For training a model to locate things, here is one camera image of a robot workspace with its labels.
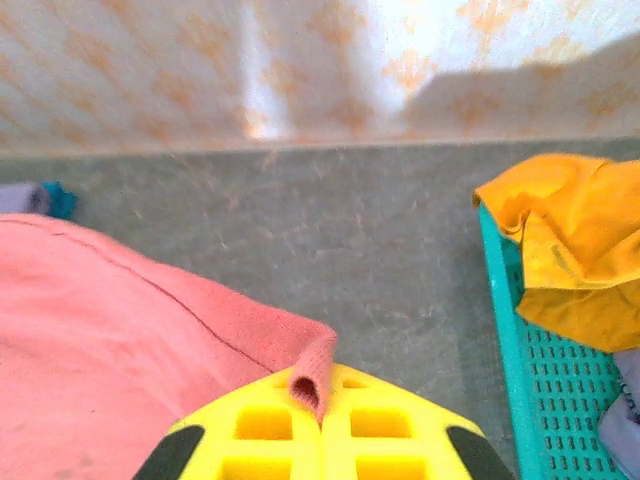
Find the gray floor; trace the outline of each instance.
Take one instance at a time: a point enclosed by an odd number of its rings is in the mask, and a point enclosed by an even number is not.
[[[633,159],[640,139],[3,161],[0,183],[60,179],[80,224],[327,322],[339,362],[473,419],[513,469],[470,196],[545,151]]]

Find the gray cloth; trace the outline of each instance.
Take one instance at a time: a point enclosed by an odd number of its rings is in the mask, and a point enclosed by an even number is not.
[[[51,207],[49,192],[40,183],[0,185],[0,213],[40,213]]]
[[[640,400],[640,349],[618,352],[613,359],[628,390],[602,416],[598,434],[618,468],[628,478],[640,480],[640,424],[634,421]]]

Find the square opening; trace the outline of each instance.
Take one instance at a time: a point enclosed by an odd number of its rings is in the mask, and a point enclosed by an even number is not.
[[[356,457],[358,480],[427,480],[419,457]]]
[[[277,407],[246,407],[236,419],[238,440],[292,440],[291,412]]]
[[[216,480],[289,480],[290,458],[225,458]]]
[[[392,408],[356,408],[351,411],[352,437],[411,438],[406,412]]]

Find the orange cloth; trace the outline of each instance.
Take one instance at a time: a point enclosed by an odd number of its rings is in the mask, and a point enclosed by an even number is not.
[[[130,479],[173,422],[292,364],[322,417],[335,341],[99,233],[0,216],[0,479]]]
[[[473,202],[521,247],[523,318],[608,352],[640,347],[640,161],[540,155]]]

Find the pink towel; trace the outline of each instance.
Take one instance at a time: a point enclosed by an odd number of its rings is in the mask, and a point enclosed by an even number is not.
[[[294,364],[321,420],[335,342],[99,233],[0,216],[0,478],[130,479],[174,421]]]

